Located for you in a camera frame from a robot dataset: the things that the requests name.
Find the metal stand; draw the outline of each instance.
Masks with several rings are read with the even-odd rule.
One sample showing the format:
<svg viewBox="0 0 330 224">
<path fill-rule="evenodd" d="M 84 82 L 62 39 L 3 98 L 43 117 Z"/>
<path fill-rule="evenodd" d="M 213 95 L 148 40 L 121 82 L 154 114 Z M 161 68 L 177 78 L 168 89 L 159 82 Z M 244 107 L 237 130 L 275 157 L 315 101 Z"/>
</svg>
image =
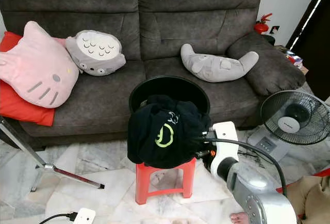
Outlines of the metal stand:
<svg viewBox="0 0 330 224">
<path fill-rule="evenodd" d="M 9 125 L 9 123 L 3 117 L 1 117 L 1 116 L 0 116 L 0 130 L 2 130 L 10 139 L 12 139 L 13 142 L 15 142 L 15 144 L 17 146 L 19 146 L 20 149 L 22 149 L 22 151 L 24 151 L 25 153 L 27 153 L 28 155 L 30 155 L 35 160 L 35 162 L 37 163 L 36 169 L 38 169 L 39 172 L 38 172 L 37 179 L 36 179 L 34 185 L 31 188 L 31 191 L 36 191 L 37 185 L 39 184 L 39 181 L 41 179 L 41 176 L 43 175 L 43 173 L 45 171 L 50 171 L 50 172 L 53 172 L 55 174 L 63 175 L 65 177 L 69 178 L 69 179 L 73 179 L 73 180 L 76 180 L 76 181 L 79 181 L 79 182 L 86 183 L 86 184 L 91 185 L 91 186 L 94 186 L 94 187 L 96 187 L 98 189 L 104 189 L 104 184 L 100 184 L 100 183 L 94 182 L 92 180 L 89 180 L 89 179 L 83 178 L 81 176 L 72 174 L 72 173 L 70 173 L 68 171 L 61 170 L 61 169 L 57 168 L 55 165 L 53 165 L 53 164 L 46 163 L 32 149 L 32 147 L 28 143 L 26 143 L 25 141 L 23 141 L 19 137 L 19 135 L 16 132 L 16 130 L 14 130 Z"/>
</svg>

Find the beige cloth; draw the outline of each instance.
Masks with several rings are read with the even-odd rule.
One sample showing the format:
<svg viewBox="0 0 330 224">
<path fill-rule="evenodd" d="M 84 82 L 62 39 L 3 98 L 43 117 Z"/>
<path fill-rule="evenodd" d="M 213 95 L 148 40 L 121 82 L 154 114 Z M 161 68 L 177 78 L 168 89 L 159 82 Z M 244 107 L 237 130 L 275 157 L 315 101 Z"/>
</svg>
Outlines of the beige cloth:
<svg viewBox="0 0 330 224">
<path fill-rule="evenodd" d="M 288 199 L 302 224 L 330 222 L 330 177 L 304 176 L 288 186 Z"/>
</svg>

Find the electrical outlet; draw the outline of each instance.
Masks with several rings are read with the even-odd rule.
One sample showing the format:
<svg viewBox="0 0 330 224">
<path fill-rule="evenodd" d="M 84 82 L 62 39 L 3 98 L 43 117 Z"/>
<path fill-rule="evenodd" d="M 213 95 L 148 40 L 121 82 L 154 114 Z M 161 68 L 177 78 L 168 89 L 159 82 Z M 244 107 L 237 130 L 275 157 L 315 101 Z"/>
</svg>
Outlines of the electrical outlet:
<svg viewBox="0 0 330 224">
<path fill-rule="evenodd" d="M 278 33 L 278 30 L 279 30 L 279 26 L 273 26 L 269 34 L 276 34 Z"/>
<path fill-rule="evenodd" d="M 73 224 L 92 224 L 96 212 L 87 208 L 81 208 L 73 222 Z"/>
</svg>

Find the electric fan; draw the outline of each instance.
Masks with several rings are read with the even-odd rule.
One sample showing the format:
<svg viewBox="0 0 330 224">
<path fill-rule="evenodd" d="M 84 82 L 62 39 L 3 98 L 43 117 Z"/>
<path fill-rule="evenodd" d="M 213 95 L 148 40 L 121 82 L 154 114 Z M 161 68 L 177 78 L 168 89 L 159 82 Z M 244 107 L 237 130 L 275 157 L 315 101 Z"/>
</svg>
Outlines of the electric fan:
<svg viewBox="0 0 330 224">
<path fill-rule="evenodd" d="M 315 144 L 330 133 L 329 107 L 308 93 L 277 92 L 263 102 L 260 114 L 266 129 L 261 127 L 247 141 L 277 161 L 288 152 L 289 143 Z"/>
</svg>

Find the white power adapter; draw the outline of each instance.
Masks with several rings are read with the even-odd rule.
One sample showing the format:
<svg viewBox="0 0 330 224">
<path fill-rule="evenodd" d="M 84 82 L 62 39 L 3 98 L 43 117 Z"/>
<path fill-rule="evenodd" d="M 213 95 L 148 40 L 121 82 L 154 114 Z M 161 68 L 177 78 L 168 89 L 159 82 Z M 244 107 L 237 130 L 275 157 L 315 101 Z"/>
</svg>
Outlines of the white power adapter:
<svg viewBox="0 0 330 224">
<path fill-rule="evenodd" d="M 85 207 L 82 207 L 73 224 L 92 224 L 95 218 L 96 212 L 94 210 L 87 209 Z"/>
</svg>

